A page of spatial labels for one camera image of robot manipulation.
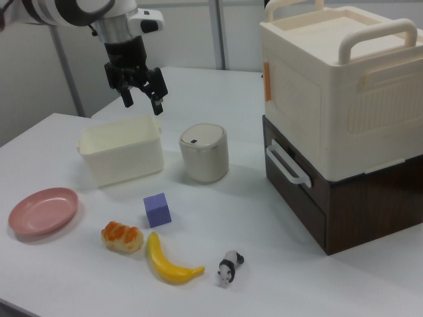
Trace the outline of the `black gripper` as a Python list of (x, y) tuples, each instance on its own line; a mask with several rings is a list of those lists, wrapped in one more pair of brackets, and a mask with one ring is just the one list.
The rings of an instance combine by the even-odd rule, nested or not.
[(136, 87), (150, 98), (153, 113), (160, 115), (167, 86), (158, 67), (150, 69), (146, 66), (147, 54), (142, 37), (104, 46), (109, 58), (104, 66), (106, 76), (110, 87), (121, 95), (124, 106), (129, 108), (134, 104), (130, 88)]

